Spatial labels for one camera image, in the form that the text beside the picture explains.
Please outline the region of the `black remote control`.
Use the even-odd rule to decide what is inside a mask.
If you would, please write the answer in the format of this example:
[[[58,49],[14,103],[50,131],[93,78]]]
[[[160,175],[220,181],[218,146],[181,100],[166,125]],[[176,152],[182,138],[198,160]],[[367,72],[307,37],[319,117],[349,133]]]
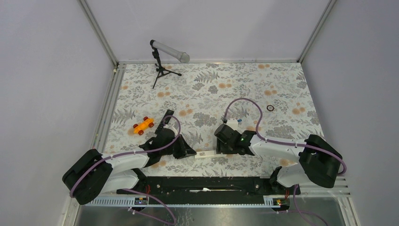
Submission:
[[[158,134],[163,128],[164,126],[166,126],[169,121],[171,116],[173,116],[174,111],[173,110],[167,110],[166,113],[164,114],[163,118],[161,119],[159,125],[157,126],[155,133]]]

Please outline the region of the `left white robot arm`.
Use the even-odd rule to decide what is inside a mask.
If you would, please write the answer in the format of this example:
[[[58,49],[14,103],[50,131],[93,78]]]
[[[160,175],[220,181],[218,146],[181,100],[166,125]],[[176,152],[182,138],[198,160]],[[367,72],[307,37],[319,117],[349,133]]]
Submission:
[[[181,134],[162,129],[128,152],[102,154],[96,149],[88,150],[67,170],[62,181],[81,205],[91,202],[99,194],[119,189],[130,189],[139,194],[145,190],[146,181],[135,169],[152,166],[165,155],[182,159],[196,154]]]

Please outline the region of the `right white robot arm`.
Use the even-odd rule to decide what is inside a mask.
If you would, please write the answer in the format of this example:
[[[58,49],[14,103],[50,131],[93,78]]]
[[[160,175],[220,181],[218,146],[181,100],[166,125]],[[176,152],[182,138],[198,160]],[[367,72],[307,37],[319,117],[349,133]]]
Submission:
[[[294,165],[276,168],[270,176],[270,188],[276,194],[307,182],[332,188],[339,170],[346,168],[342,156],[318,135],[311,134],[305,140],[262,139],[254,131],[239,133],[227,124],[220,125],[214,135],[217,138],[217,153],[268,155],[293,161]]]

